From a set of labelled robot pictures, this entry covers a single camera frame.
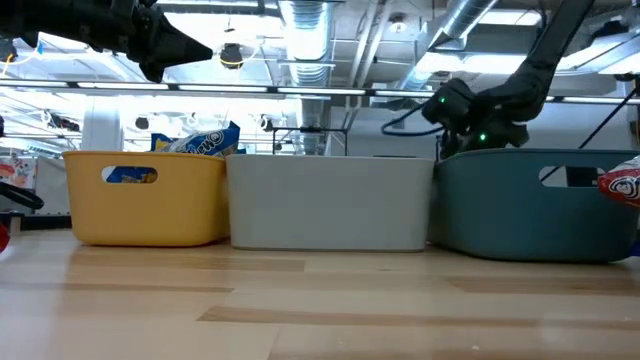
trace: teal bin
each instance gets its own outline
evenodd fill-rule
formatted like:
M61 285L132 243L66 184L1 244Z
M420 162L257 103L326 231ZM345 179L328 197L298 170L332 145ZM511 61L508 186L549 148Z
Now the teal bin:
M630 256L638 210L593 187L547 187L549 166L605 171L633 151L499 149L459 154L436 166L430 241L509 261L618 261Z

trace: red object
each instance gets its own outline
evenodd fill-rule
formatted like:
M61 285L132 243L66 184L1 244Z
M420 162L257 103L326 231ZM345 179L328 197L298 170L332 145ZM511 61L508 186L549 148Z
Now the red object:
M0 224L0 254L9 245L9 230L4 225Z
M640 207L640 157L600 176L598 189L613 200Z

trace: ceiling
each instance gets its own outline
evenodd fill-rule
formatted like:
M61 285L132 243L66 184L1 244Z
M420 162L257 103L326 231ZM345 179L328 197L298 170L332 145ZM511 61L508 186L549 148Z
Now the ceiling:
M180 3L181 0L160 0L159 3ZM555 9L560 0L545 0L547 11ZM615 15L630 5L631 0L599 0L591 13L591 17L607 17ZM207 4L208 0L192 0L189 4ZM330 83L331 87L344 87L349 82L352 63L359 45L359 29L361 19L370 6L368 0L348 0L333 2L334 16L331 23L331 59L333 63ZM416 54L416 40L420 39L425 24L446 12L446 0L390 0L389 13L401 18L401 32L392 31L388 19L377 19L374 28L382 27L382 37L375 49L373 64L366 74L364 87L394 86L419 60ZM484 89L497 85L508 76L510 67L518 59L510 59L507 55L514 49L522 48L521 39L535 27L539 21L536 12L538 0L502 0L481 21L482 28L470 35L469 42L486 44L491 48L488 55L500 55L503 63L495 63L493 67L474 67L454 69L449 76L459 76L468 81L473 89ZM283 63L287 59L286 31L282 20L277 17L257 17L236 14L168 13L167 18L178 29L210 47L217 53L225 43L239 43L245 62L240 70L226 69L217 56L210 61L180 65L165 71L164 82L198 83L198 84L244 84L244 85L290 85L289 66ZM49 34L40 34L41 51L34 53L21 40L16 40L18 61L28 61L20 65L11 65L6 69L5 78L9 79L42 79L62 81L117 81L147 82L136 63L129 61L123 54L96 53L87 45L63 39ZM477 45L478 51L485 45ZM434 62L434 70L438 67L446 69L444 62ZM608 75L571 73L565 71L554 81L552 93L563 95L604 95L615 89L615 81ZM436 87L442 77L434 76L429 83ZM61 115L80 124L84 118L86 96L79 93L50 93L45 91L16 91L3 89L0 97L0 115L5 119L6 133L51 135L78 135L61 129L53 129L46 123L43 110ZM270 151L270 134L262 131L260 115L268 114L274 121L282 125L296 124L295 98L212 98L197 97L185 100L180 97L163 96L123 96L122 114L125 117L126 148L129 150L147 150L151 131L171 130L172 136L185 136L193 131L211 130L224 126L233 120L243 128L245 143L258 144L262 151ZM374 110L367 112L368 117ZM158 124L176 124L167 128L165 125L151 126L150 130L137 129L133 122L140 116L148 116ZM32 139L46 146L64 150L78 146L78 139Z

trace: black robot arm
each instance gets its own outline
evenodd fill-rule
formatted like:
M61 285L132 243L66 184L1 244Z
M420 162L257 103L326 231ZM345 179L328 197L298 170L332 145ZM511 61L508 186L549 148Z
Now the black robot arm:
M173 27L156 0L3 0L0 35L36 47L38 33L81 41L96 51L127 54L145 77L161 82L165 68L209 60L213 51Z
M459 79L445 84L422 108L422 115L445 129L442 158L461 151L519 147L529 140L535 119L567 47L595 0L564 0L518 70L497 87L475 94Z

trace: red package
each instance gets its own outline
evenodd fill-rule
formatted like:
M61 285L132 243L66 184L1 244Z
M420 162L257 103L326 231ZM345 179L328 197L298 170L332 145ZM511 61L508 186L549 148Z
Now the red package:
M640 156L600 176L598 189L613 200L640 207Z

